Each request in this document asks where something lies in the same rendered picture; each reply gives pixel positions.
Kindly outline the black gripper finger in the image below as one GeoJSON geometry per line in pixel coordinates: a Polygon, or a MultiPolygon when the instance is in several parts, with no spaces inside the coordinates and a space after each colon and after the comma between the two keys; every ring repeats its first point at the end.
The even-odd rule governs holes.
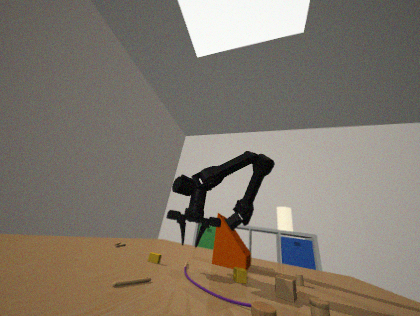
{"type": "Polygon", "coordinates": [[[205,232],[206,228],[210,228],[210,227],[201,225],[195,247],[197,247],[197,245],[198,245],[203,233],[205,232]]]}
{"type": "Polygon", "coordinates": [[[186,227],[186,223],[185,222],[180,222],[177,221],[176,223],[179,223],[180,225],[180,230],[181,230],[181,241],[182,241],[182,245],[184,243],[184,237],[185,237],[185,227],[186,227]]]}

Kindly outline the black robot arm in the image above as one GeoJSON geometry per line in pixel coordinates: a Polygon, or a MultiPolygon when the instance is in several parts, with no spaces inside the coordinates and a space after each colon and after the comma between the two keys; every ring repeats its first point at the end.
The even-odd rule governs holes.
{"type": "Polygon", "coordinates": [[[206,199],[207,191],[212,190],[220,184],[223,179],[244,168],[245,166],[253,164],[253,175],[245,192],[243,199],[237,200],[233,209],[235,212],[228,219],[224,220],[228,224],[231,231],[234,231],[240,224],[247,226],[253,215],[253,202],[261,186],[265,176],[271,173],[275,163],[272,159],[264,154],[256,154],[250,151],[245,151],[242,155],[219,166],[211,166],[203,169],[201,172],[192,175],[189,178],[181,175],[175,179],[172,191],[185,196],[194,198],[206,199]],[[200,180],[203,182],[201,184],[200,180]],[[240,218],[240,216],[242,219],[240,218]]]}

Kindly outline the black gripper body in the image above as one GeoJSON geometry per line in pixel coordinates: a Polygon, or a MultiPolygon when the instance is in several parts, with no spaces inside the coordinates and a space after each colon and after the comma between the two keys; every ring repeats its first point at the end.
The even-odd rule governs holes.
{"type": "Polygon", "coordinates": [[[190,198],[189,208],[187,215],[181,214],[179,211],[170,210],[167,213],[167,219],[177,220],[180,222],[193,221],[202,223],[203,226],[221,227],[221,219],[210,217],[209,219],[203,218],[205,200],[201,198],[190,198]],[[193,217],[193,218],[190,218],[193,217]],[[199,218],[199,219],[196,219],[199,218]]]}

